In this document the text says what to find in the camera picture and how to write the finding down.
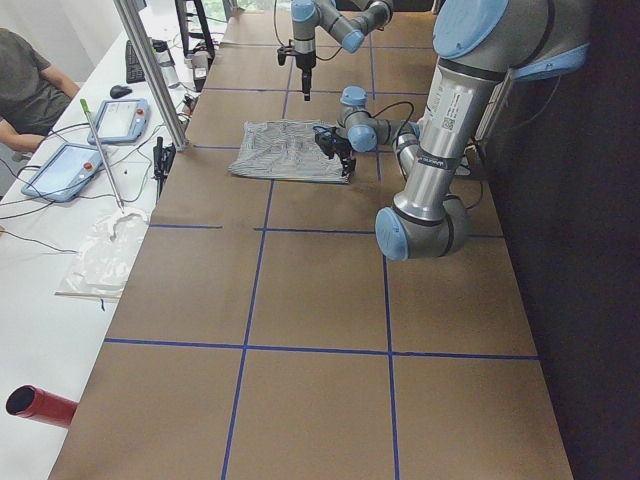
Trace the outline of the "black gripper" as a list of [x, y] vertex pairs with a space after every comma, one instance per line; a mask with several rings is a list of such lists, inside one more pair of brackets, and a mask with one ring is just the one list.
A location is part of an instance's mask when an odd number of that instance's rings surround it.
[[356, 158], [352, 157], [349, 141], [338, 134], [335, 126], [314, 125], [314, 140], [321, 151], [328, 157], [338, 156], [341, 163], [341, 177], [349, 179], [356, 169]]
[[305, 102], [311, 100], [312, 69], [316, 67], [316, 50], [300, 51], [296, 45], [289, 43], [277, 50], [277, 63], [284, 66], [286, 59], [293, 57], [296, 66], [301, 70], [301, 91]]

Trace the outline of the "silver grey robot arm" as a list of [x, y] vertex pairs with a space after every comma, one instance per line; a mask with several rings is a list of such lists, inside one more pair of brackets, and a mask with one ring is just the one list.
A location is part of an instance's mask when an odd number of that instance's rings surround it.
[[448, 1], [434, 25], [438, 57], [419, 122], [372, 116], [366, 93], [347, 87], [334, 127], [315, 142], [347, 166], [355, 152], [394, 149], [406, 184], [376, 216], [381, 252], [390, 260], [442, 257], [468, 236], [468, 214], [450, 184], [494, 88], [506, 78], [531, 81], [579, 69], [588, 50], [590, 1]]
[[382, 29], [392, 19], [393, 1], [354, 1], [360, 12], [346, 17], [335, 1], [299, 0], [291, 2], [293, 38], [277, 50], [278, 64], [283, 66], [288, 57], [294, 59], [301, 72], [301, 91], [305, 101], [311, 99], [312, 74], [317, 64], [316, 29], [321, 28], [332, 37], [342, 50], [356, 52], [365, 37]]

